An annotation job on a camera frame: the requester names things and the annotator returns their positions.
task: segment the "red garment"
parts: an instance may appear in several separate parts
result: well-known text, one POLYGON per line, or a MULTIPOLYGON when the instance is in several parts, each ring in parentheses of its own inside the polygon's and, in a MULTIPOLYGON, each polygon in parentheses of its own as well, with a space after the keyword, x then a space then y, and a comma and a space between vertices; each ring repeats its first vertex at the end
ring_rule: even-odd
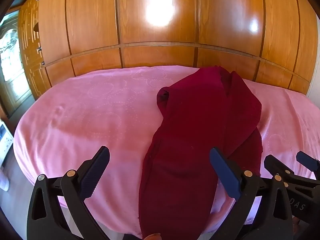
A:
POLYGON ((209 218, 218 181, 209 151, 218 147, 242 169, 260 172, 261 103, 236 72, 215 66, 162 88, 157 104, 163 122, 143 162, 142 235, 196 240, 209 218))

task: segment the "pink bedsheet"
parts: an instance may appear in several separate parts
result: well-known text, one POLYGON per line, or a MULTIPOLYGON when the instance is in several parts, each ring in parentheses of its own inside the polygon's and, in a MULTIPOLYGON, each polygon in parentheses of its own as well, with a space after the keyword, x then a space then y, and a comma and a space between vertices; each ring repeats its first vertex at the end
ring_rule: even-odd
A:
MULTIPOLYGON (((111 230, 141 237, 138 193, 142 161, 162 121, 156 94, 195 71, 183 66, 101 70, 54 86, 18 124, 14 152, 20 168, 34 184, 39 174, 62 176, 92 158, 101 145, 107 146, 110 163, 85 203, 94 218, 111 230)), ((263 143, 261 175, 271 177, 263 160, 272 154, 296 174, 313 178, 295 161, 295 155, 302 150, 320 158, 320 110, 300 93, 245 82, 262 103, 258 125, 263 143)), ((201 109, 194 114, 201 114, 201 109)), ((248 220, 254 217, 259 201, 257 198, 248 220)), ((204 232, 218 228, 233 202, 218 182, 204 232)))

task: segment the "white wall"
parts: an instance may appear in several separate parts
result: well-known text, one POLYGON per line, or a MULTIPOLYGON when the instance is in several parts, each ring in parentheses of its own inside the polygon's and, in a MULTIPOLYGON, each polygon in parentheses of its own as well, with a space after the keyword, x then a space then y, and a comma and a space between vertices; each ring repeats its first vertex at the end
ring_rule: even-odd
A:
POLYGON ((316 67, 313 72, 312 80, 309 86, 307 96, 309 99, 320 108, 320 20, 317 17, 318 25, 318 52, 316 59, 316 67))

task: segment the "pink bedspread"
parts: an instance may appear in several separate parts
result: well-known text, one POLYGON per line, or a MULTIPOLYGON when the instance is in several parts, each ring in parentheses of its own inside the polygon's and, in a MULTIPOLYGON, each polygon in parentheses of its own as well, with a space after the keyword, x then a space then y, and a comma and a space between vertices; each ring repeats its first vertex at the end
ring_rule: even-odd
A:
MULTIPOLYGON (((85 201, 94 218, 121 233, 141 237, 138 193, 142 161, 162 115, 156 105, 160 88, 197 71, 183 66, 136 67, 95 71, 70 78, 42 95, 20 120, 14 152, 34 184, 39 174, 59 177, 93 157, 101 145, 110 163, 92 197, 85 201)), ((320 110, 300 93, 245 80, 262 104, 261 175, 272 154, 298 175, 313 178, 295 161, 302 150, 320 158, 320 110)), ((204 232, 216 230, 234 200, 218 182, 210 220, 204 232)), ((250 212, 251 220, 259 199, 250 212)))

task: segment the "hand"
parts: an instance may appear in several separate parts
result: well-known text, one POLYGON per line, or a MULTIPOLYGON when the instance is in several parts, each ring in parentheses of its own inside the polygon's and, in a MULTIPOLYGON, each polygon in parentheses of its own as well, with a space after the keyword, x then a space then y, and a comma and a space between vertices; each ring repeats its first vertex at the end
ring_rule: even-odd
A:
POLYGON ((155 233, 150 236, 147 236, 144 240, 162 240, 160 233, 155 233))

